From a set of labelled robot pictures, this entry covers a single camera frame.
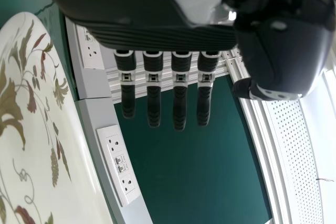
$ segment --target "floral pattern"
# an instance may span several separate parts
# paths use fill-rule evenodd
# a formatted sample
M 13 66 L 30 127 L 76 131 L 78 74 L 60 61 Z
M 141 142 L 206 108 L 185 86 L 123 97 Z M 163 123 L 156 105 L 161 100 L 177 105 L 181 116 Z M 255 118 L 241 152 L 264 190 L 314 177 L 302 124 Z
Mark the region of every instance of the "floral pattern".
M 54 44 L 52 41 L 46 42 L 49 36 L 46 36 L 46 33 L 41 34 L 38 39 L 34 42 L 33 46 L 30 46 L 32 43 L 29 43 L 32 37 L 32 32 L 34 31 L 34 20 L 32 19 L 31 25 L 29 28 L 24 31 L 22 27 L 20 27 L 14 39 L 8 42 L 5 45 L 5 49 L 0 54 L 0 141 L 8 141 L 8 139 L 1 139 L 4 131 L 6 131 L 9 127 L 13 127 L 19 134 L 21 141 L 22 141 L 22 152 L 25 151 L 26 143 L 29 139 L 25 138 L 25 129 L 23 127 L 23 114 L 22 109 L 24 107 L 19 107 L 17 104 L 17 94 L 19 92 L 27 92 L 29 99 L 26 101 L 27 104 L 27 111 L 29 111 L 32 116 L 38 114 L 41 116 L 44 122 L 44 128 L 48 138 L 48 145 L 51 145 L 51 180 L 53 187 L 57 186 L 58 178 L 60 176 L 59 170 L 59 161 L 62 157 L 63 169 L 66 170 L 68 177 L 71 181 L 70 171 L 65 155 L 65 151 L 62 147 L 62 144 L 59 140 L 59 129 L 56 126 L 56 123 L 53 121 L 51 113 L 50 113 L 50 106 L 48 103 L 47 97 L 40 97 L 40 91 L 42 90 L 43 86 L 41 86 L 41 82 L 46 82 L 46 67 L 45 67 L 45 60 L 48 58 L 53 62 L 54 65 L 54 72 L 51 74 L 54 75 L 53 82 L 54 82 L 54 98 L 55 103 L 62 110 L 62 106 L 64 104 L 64 100 L 68 94 L 69 88 L 67 86 L 67 80 L 63 78 L 62 84 L 59 84 L 59 80 L 57 78 L 57 68 L 59 64 L 55 64 L 54 59 L 50 55 L 50 52 L 54 48 Z M 40 66 L 33 65 L 31 69 L 27 69 L 28 63 L 34 57 L 40 57 Z M 15 61 L 17 66 L 17 71 L 7 71 L 6 66 L 10 64 L 11 60 Z M 14 166 L 14 159 L 13 159 L 13 167 L 16 174 L 20 177 L 21 181 L 29 181 L 31 182 L 31 186 L 33 188 L 33 195 L 32 196 L 25 196 L 24 200 L 26 204 L 34 204 L 34 185 L 30 175 L 22 169 L 20 173 L 18 173 Z M 1 167 L 0 167 L 0 179 L 2 181 L 3 187 L 0 186 L 0 220 L 2 223 L 6 223 L 8 211 L 11 210 L 18 223 L 19 221 L 18 216 L 21 217 L 24 224 L 35 224 L 34 219 L 29 215 L 27 209 L 23 206 L 17 206 L 16 208 L 13 207 L 12 202 L 9 199 L 9 194 L 7 193 L 4 178 L 1 174 Z M 6 208 L 5 202 L 8 203 L 10 209 Z M 45 224 L 52 224 L 54 222 L 54 218 L 52 213 L 50 213 L 50 217 L 45 222 Z

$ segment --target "dark green wall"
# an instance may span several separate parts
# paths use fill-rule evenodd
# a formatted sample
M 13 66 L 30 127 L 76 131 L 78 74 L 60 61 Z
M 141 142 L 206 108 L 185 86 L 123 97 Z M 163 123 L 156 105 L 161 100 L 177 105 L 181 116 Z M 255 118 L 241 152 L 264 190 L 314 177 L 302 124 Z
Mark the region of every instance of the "dark green wall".
M 187 124 L 173 130 L 173 91 L 162 93 L 158 129 L 148 127 L 146 97 L 121 131 L 154 224 L 264 224 L 271 218 L 260 167 L 229 76 L 217 78 L 207 127 L 197 126 L 197 85 L 188 89 Z

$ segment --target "painted leaf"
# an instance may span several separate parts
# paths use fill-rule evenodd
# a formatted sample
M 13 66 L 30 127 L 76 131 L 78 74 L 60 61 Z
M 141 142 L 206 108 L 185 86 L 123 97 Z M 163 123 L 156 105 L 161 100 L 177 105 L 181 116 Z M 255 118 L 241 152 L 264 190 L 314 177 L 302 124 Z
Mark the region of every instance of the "painted leaf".
M 31 113 L 35 113 L 36 111 L 36 101 L 34 98 L 34 92 L 32 87 L 30 86 L 29 82 L 26 81 L 27 85 L 28 85 L 28 90 L 29 90 L 29 103 L 27 105 L 27 109 L 31 112 Z
M 6 83 L 7 83 L 7 79 L 5 75 L 5 68 L 6 68 L 5 61 L 3 60 L 1 68 L 0 68 L 0 93 L 5 88 Z
M 53 124 L 54 131 L 55 131 L 56 135 L 58 135 L 58 129 L 57 129 L 57 127 L 56 127 L 56 124 L 55 124 L 54 122 L 53 122 L 52 124 Z
M 4 125 L 7 127 L 8 125 L 10 126 L 13 126 L 17 132 L 20 134 L 20 137 L 22 139 L 22 142 L 23 142 L 23 150 L 25 150 L 25 145 L 26 145 L 26 139 L 25 139 L 25 136 L 23 134 L 23 127 L 22 127 L 22 124 L 16 120 L 16 119 L 7 119 L 4 121 Z
M 62 85 L 59 85 L 58 79 L 56 78 L 55 81 L 55 90 L 54 90 L 54 97 L 56 98 L 56 103 L 62 109 L 62 105 L 64 103 L 64 97 L 69 91 L 69 88 L 65 85 L 67 84 L 67 80 L 64 78 Z
M 64 150 L 63 150 L 63 147 L 62 147 L 61 142 L 59 142 L 59 147 L 60 147 L 60 149 L 61 149 L 62 160 L 63 160 L 63 164 L 64 164 L 64 166 L 65 166 L 65 170 L 67 170 L 68 175 L 69 175 L 69 178 L 70 178 L 70 181 L 71 181 L 71 177 L 70 177 L 70 173 L 69 173 L 69 167 L 68 167 L 68 162 L 67 162 L 67 159 L 65 158 L 65 153 L 64 153 Z
M 30 37 L 32 35 L 33 26 L 34 26 L 34 21 L 32 20 L 31 21 L 31 26 L 28 29 L 26 36 L 22 39 L 21 47 L 20 47 L 20 50 L 19 50 L 19 56 L 20 56 L 22 71 L 25 70 L 25 67 L 27 65 L 27 58 L 26 58 L 27 44 L 28 44 L 28 41 L 30 40 Z
M 42 52 L 42 55 L 41 55 L 41 79 L 46 81 L 46 76 L 45 76 L 45 73 L 46 73 L 46 69 L 44 67 L 44 60 L 46 59 L 46 53 L 45 52 Z
M 17 206 L 15 209 L 15 212 L 19 215 L 21 215 L 21 218 L 24 222 L 24 224 L 35 224 L 34 220 L 32 217 L 29 215 L 27 210 L 21 206 Z
M 45 34 L 42 34 L 42 35 L 37 39 L 37 41 L 35 42 L 35 44 L 34 44 L 34 46 L 33 46 L 33 49 L 34 49 L 35 47 L 37 47 L 38 44 L 40 44 L 40 42 L 41 42 L 41 40 L 43 39 L 44 36 L 45 36 Z
M 4 90 L 6 83 L 7 83 L 7 80 L 5 76 L 5 62 L 3 61 L 1 68 L 0 68 L 0 94 L 1 94 L 0 96 L 0 136 L 2 135 L 5 128 L 8 125 L 15 127 L 21 136 L 22 143 L 23 143 L 23 150 L 24 150 L 26 140 L 23 134 L 22 125 L 18 121 L 18 120 L 22 120 L 23 116 L 21 114 L 20 107 L 16 103 L 15 84 L 11 79 L 9 79 L 8 86 Z M 2 117 L 5 114 L 9 114 L 13 118 L 3 122 Z
M 48 45 L 46 46 L 46 48 L 43 51 L 44 52 L 50 52 L 53 46 L 54 46 L 54 44 L 51 41 L 50 43 L 48 43 Z
M 46 221 L 44 224 L 54 224 L 53 213 L 50 213 L 48 221 Z
M 40 83 L 39 83 L 37 78 L 36 78 L 36 86 L 37 86 L 38 90 L 40 90 Z
M 14 46 L 11 48 L 11 51 L 9 52 L 9 57 L 8 57 L 8 62 L 9 59 L 13 57 L 21 71 L 21 65 L 20 65 L 20 60 L 19 60 L 19 53 L 17 51 L 17 41 L 15 42 Z
M 44 116 L 45 116 L 45 118 L 46 118 L 46 122 L 48 122 L 48 114 L 47 114 L 46 109 L 44 109 Z
M 0 197 L 0 218 L 3 224 L 6 223 L 6 207 L 4 200 Z
M 36 65 L 33 66 L 33 73 L 34 73 L 34 76 L 37 77 Z
M 50 107 L 49 107 L 49 103 L 48 103 L 48 98 L 46 97 L 46 104 L 47 104 L 47 108 L 48 108 L 48 111 L 50 110 Z
M 57 185 L 57 180 L 58 180 L 58 162 L 57 162 L 57 157 L 54 148 L 51 149 L 51 171 L 53 173 L 53 181 L 52 184 L 55 187 Z
M 33 76 L 32 77 L 32 83 L 33 83 L 33 86 L 34 86 L 34 89 L 36 88 L 36 81 L 35 81 L 35 77 Z
M 59 142 L 58 142 L 58 139 L 56 138 L 56 142 L 57 142 L 57 158 L 58 158 L 58 160 L 60 160 L 60 158 L 61 158 L 61 150 L 60 150 L 60 148 L 59 148 Z

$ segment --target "perforated metal panel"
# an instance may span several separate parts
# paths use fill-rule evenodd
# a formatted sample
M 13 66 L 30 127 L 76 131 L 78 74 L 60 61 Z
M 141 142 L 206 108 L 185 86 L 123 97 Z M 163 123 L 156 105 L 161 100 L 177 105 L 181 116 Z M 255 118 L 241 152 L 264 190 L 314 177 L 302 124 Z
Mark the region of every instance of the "perforated metal panel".
M 275 127 L 300 223 L 323 223 L 316 166 L 300 104 L 298 101 L 265 104 Z

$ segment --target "power socket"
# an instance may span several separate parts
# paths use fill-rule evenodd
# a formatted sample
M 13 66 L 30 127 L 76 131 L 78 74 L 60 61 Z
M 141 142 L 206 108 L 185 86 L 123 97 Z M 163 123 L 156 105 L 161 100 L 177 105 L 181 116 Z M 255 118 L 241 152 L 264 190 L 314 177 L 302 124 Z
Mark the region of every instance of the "power socket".
M 120 185 L 122 186 L 125 194 L 129 194 L 131 191 L 135 189 L 134 181 L 131 174 L 127 174 L 126 176 L 120 179 Z
M 107 172 L 122 207 L 141 195 L 138 181 L 118 125 L 97 129 Z
M 84 68 L 105 69 L 99 43 L 85 27 L 76 27 Z
M 111 155 L 114 155 L 123 149 L 122 142 L 118 135 L 108 136 L 106 138 L 106 144 L 109 147 Z

